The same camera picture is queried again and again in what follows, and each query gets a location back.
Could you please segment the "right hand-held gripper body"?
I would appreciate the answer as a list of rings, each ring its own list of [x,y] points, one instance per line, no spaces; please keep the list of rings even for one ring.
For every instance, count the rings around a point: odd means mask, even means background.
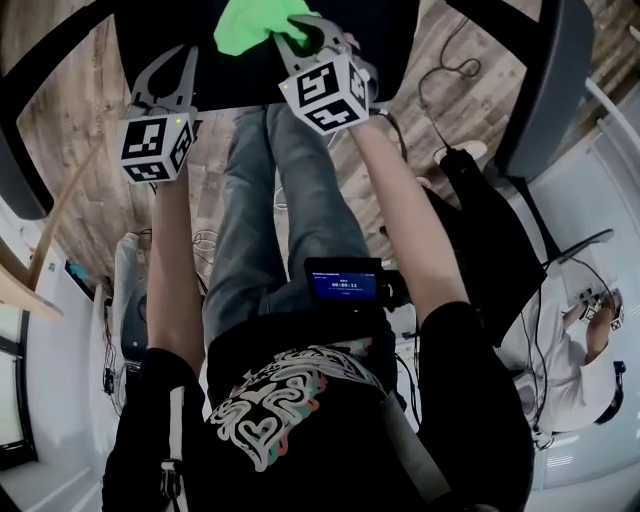
[[[292,113],[322,136],[369,119],[378,94],[378,72],[359,56],[324,47],[303,70],[279,84]]]

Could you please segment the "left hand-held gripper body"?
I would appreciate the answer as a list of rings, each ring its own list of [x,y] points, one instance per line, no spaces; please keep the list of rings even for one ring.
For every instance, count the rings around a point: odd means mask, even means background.
[[[193,106],[136,101],[118,128],[118,156],[132,183],[175,181],[195,143]]]

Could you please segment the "green wiping cloth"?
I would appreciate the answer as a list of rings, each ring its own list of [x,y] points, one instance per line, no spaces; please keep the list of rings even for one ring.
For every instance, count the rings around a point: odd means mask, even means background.
[[[214,31],[220,53],[240,56],[266,41],[272,33],[282,33],[305,45],[308,36],[293,25],[293,16],[315,16],[305,0],[229,0]]]

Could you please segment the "person's right forearm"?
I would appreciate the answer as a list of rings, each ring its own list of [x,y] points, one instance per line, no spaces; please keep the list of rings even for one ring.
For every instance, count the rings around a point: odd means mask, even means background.
[[[449,237],[397,147],[371,121],[349,132],[365,163],[418,320],[423,322],[445,304],[467,303]]]

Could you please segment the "person's left forearm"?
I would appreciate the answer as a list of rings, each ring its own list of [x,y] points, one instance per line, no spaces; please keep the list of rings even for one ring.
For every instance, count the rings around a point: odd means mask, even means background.
[[[200,373],[205,359],[202,302],[186,174],[157,186],[152,212],[147,330],[149,347],[181,357],[195,374]]]

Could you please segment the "person's legs in jeans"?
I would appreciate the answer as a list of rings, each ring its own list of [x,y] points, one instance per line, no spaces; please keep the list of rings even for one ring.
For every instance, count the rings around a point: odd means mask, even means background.
[[[369,255],[320,135],[285,104],[247,109],[235,125],[203,306],[207,343],[255,316],[311,310],[307,258]]]

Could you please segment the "white hard-shell backpack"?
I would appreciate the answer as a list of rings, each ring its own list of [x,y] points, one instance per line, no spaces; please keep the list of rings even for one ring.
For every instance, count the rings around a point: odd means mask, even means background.
[[[113,327],[126,361],[140,364],[148,346],[147,283],[138,261],[139,236],[125,234],[115,252]]]

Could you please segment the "curved wooden desk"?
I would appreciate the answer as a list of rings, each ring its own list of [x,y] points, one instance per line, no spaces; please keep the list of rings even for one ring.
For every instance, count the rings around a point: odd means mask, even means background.
[[[46,222],[29,267],[25,267],[11,248],[0,237],[0,303],[35,313],[46,318],[62,318],[62,310],[36,293],[37,284],[46,256],[54,241],[61,218],[67,210],[75,189],[85,171],[103,147],[104,140],[91,149],[62,191]]]

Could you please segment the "black waist-mounted screen device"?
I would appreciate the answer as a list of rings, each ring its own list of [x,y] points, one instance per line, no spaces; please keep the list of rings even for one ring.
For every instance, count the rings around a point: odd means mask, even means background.
[[[404,279],[380,258],[309,257],[304,270],[315,305],[324,309],[393,312],[409,302]]]

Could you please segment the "black framed window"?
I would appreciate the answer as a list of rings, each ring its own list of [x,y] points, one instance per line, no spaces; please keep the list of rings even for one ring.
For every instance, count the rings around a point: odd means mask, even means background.
[[[37,461],[27,394],[29,313],[0,303],[0,471]]]

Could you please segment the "person's black printed t-shirt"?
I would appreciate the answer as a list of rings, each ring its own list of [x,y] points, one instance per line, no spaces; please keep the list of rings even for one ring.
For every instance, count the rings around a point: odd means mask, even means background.
[[[521,512],[530,428],[476,311],[443,305],[419,337],[418,436],[450,486],[448,506]],[[259,316],[211,342],[205,384],[150,349],[108,458],[103,511],[163,512],[170,481],[187,512],[424,509],[383,422],[394,344],[381,317]]]

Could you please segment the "white table frame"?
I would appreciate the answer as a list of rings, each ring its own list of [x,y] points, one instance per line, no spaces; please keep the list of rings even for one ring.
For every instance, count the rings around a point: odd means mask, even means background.
[[[603,89],[605,86],[605,75],[621,62],[621,51],[618,47],[622,46],[625,48],[627,40],[640,43],[640,31],[638,31],[633,24],[626,24],[625,29],[619,28],[616,32],[616,38],[612,38],[609,41],[610,45],[608,47],[604,45],[605,40],[602,40],[601,43],[596,46],[595,71],[585,79],[585,87],[617,122],[640,154],[640,135],[618,108],[617,104]]]

